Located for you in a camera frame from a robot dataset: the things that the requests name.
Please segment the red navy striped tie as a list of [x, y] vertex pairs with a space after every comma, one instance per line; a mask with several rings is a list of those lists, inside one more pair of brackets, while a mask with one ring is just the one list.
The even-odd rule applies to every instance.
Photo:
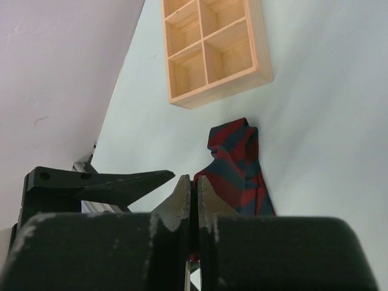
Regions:
[[200, 176], [206, 176], [215, 193], [237, 213], [275, 216], [259, 163], [258, 128], [246, 118], [213, 127], [207, 148], [213, 161], [195, 174], [192, 190]]

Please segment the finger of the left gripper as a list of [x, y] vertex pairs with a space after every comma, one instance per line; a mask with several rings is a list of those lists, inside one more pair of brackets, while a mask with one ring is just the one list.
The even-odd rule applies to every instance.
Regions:
[[19, 229], [39, 213], [79, 213], [82, 201], [125, 208], [174, 177], [169, 170], [106, 174], [36, 167], [24, 178], [21, 209], [9, 247], [15, 244]]

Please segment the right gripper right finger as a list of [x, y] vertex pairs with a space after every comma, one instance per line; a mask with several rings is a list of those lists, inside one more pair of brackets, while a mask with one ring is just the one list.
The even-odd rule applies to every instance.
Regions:
[[377, 290], [355, 232], [338, 218], [243, 216], [198, 179], [203, 290]]

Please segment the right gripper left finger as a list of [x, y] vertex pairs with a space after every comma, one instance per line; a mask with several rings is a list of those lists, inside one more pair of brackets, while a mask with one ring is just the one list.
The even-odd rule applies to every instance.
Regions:
[[17, 234], [7, 290], [184, 290], [190, 178], [151, 213], [48, 213]]

